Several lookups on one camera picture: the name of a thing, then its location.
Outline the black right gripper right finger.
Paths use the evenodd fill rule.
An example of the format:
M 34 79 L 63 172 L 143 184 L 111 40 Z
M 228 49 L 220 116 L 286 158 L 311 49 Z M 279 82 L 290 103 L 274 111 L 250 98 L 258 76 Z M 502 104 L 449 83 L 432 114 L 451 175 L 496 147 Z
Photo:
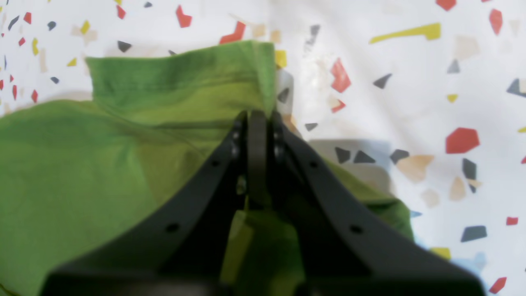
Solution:
M 475 275 L 377 218 L 281 116 L 269 123 L 269 191 L 298 234 L 297 296 L 483 296 Z

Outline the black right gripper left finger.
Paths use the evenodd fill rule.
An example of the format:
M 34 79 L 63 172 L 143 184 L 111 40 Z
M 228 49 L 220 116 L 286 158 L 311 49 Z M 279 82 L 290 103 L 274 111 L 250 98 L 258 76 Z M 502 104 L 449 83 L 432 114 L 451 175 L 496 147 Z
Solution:
M 231 296 L 220 279 L 231 223 L 264 196 L 267 118 L 241 112 L 169 201 L 111 242 L 52 271 L 42 296 Z

